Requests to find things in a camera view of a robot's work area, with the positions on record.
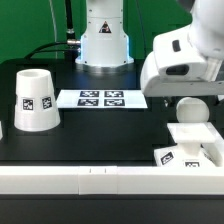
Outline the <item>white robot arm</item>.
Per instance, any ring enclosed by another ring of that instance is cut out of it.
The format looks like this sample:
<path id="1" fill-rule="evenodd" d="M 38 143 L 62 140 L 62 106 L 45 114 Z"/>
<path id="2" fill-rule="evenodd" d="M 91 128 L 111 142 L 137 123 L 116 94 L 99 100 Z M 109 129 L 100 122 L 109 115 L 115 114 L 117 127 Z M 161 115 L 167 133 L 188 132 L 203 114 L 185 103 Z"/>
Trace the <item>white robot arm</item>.
<path id="1" fill-rule="evenodd" d="M 224 0 L 177 0 L 192 15 L 182 28 L 160 34 L 146 57 L 140 88 L 147 97 L 224 95 Z M 76 63 L 95 71 L 133 63 L 123 30 L 123 0 L 86 0 L 87 28 Z"/>

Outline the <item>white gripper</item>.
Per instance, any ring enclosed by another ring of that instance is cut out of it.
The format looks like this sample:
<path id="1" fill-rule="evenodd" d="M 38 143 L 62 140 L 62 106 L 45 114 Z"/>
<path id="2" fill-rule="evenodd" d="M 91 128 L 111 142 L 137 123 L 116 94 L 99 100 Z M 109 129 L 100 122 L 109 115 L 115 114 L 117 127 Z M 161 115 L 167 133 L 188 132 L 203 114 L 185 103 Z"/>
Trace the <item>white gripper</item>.
<path id="1" fill-rule="evenodd" d="M 224 95 L 222 61 L 201 54 L 188 39 L 189 26 L 156 36 L 144 61 L 140 87 L 146 97 Z"/>

